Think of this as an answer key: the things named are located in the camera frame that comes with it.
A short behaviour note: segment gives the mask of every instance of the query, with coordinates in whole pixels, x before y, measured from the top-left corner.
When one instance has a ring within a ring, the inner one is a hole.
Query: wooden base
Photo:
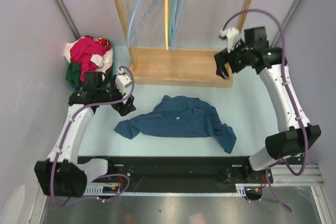
[[[138,64],[133,72],[137,84],[199,86],[230,88],[233,83],[229,65],[229,79],[216,75],[214,55],[218,50],[136,47]]]

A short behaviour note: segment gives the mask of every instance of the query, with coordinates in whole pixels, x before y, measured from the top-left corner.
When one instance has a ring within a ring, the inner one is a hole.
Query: green cloth
[[[80,65],[75,62],[71,62],[67,68],[67,74],[65,79],[68,80],[75,86],[75,89],[81,85],[80,81]]]

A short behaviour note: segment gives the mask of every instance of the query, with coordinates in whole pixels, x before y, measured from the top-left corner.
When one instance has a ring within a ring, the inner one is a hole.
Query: yellow hanger
[[[169,45],[168,45],[169,3],[170,3],[170,0],[164,0],[164,35],[165,35],[165,45],[166,45],[167,51],[169,50]]]

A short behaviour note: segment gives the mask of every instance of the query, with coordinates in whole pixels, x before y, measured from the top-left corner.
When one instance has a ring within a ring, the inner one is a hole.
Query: pile of clothes
[[[113,75],[113,51],[111,43],[103,38],[84,36],[68,43],[64,56],[69,62],[66,80],[78,88],[84,82],[88,71],[100,71],[106,76]]]

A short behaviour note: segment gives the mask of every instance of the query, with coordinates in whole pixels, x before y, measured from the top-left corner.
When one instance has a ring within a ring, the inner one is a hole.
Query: blue basket
[[[116,53],[115,53],[115,50],[114,50],[114,44],[110,41],[110,40],[108,40],[108,42],[111,44],[111,48],[112,48],[112,73],[113,74],[116,74],[117,73],[117,65],[116,65],[116,63],[115,63],[115,56],[116,56]],[[70,90],[72,91],[72,92],[74,92],[75,90],[76,90],[76,88],[75,88],[75,86],[73,85],[73,83],[71,83],[70,81],[68,81],[68,87],[70,88]]]

